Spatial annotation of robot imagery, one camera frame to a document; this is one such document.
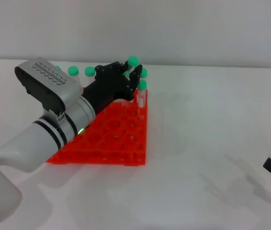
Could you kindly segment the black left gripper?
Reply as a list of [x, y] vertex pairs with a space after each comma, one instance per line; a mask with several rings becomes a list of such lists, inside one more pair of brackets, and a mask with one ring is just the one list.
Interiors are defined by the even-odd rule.
[[95, 81], [84, 89], [82, 97], [90, 103], [96, 115], [115, 100], [131, 101], [140, 82], [142, 69], [141, 64], [132, 67], [128, 60], [97, 65]]

